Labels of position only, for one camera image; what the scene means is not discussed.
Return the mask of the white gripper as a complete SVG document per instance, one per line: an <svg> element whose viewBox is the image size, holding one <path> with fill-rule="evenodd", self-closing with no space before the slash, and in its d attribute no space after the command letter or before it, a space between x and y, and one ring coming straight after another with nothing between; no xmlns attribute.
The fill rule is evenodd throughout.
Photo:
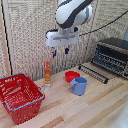
<svg viewBox="0 0 128 128"><path fill-rule="evenodd" d="M46 45L48 47L58 47L64 45L75 44L78 41L78 32L70 32L67 34L65 31L59 32L58 29L50 30L46 33ZM56 57L57 50L53 48L52 55ZM65 54L69 53L69 47L65 48Z"/></svg>

